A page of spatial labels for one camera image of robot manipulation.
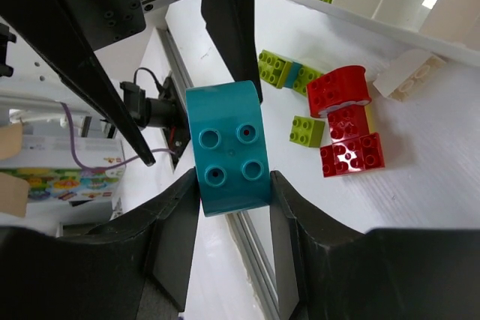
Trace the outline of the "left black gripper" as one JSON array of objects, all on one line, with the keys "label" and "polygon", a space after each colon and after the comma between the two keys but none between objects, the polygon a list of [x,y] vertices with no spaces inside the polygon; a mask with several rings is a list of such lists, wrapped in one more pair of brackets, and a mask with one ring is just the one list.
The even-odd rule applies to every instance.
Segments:
[{"label": "left black gripper", "polygon": [[[1,0],[1,17],[63,84],[119,130],[144,164],[152,166],[152,151],[93,50],[144,31],[147,13],[176,1],[61,0],[82,33],[58,0]],[[250,80],[262,100],[254,9],[254,0],[201,2],[206,31],[233,80]]]}]

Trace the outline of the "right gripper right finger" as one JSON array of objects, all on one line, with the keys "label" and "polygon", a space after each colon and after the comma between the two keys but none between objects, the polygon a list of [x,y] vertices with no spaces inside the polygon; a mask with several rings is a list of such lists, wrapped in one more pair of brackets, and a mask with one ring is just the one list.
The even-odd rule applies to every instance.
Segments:
[{"label": "right gripper right finger", "polygon": [[477,319],[479,231],[360,233],[271,173],[271,237],[282,319]]}]

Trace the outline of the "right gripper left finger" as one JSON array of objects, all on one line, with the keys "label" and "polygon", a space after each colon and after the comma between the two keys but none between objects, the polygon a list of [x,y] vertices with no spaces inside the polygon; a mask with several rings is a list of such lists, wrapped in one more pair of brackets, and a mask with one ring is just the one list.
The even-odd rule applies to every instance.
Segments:
[{"label": "right gripper left finger", "polygon": [[84,235],[1,228],[3,319],[176,319],[185,310],[199,219],[193,169]]}]

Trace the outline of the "small green square lego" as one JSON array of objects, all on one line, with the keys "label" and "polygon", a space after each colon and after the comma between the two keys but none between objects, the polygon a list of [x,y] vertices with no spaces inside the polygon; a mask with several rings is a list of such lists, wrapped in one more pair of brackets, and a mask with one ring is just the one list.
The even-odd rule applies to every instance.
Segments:
[{"label": "small green square lego", "polygon": [[322,142],[324,128],[324,121],[296,115],[292,120],[289,140],[304,147],[319,148]]}]

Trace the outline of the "teal rounded lego brick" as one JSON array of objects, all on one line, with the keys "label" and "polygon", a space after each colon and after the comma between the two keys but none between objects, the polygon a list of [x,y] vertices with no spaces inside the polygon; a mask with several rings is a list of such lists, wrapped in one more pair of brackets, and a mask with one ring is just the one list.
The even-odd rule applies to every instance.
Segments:
[{"label": "teal rounded lego brick", "polygon": [[269,205],[269,161],[254,84],[189,88],[186,105],[204,214]]}]

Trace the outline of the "red lego cluster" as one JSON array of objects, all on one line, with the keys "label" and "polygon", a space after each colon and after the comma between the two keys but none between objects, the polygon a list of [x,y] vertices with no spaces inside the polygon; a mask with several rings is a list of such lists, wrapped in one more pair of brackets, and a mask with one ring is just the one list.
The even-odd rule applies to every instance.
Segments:
[{"label": "red lego cluster", "polygon": [[368,122],[366,70],[360,65],[340,67],[307,84],[310,115],[328,122],[331,139],[320,147],[326,178],[385,167],[380,135]]}]

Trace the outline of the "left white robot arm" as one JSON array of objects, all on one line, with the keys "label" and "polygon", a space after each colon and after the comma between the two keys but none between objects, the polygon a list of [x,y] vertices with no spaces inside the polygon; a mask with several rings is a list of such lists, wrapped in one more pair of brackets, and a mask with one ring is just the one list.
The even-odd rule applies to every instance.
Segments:
[{"label": "left white robot arm", "polygon": [[[96,56],[146,29],[146,16],[180,0],[1,0],[1,83],[12,92],[61,82],[116,127],[147,165],[155,161],[137,116],[122,102]],[[205,28],[236,82],[260,85],[254,0],[201,0]]]}]

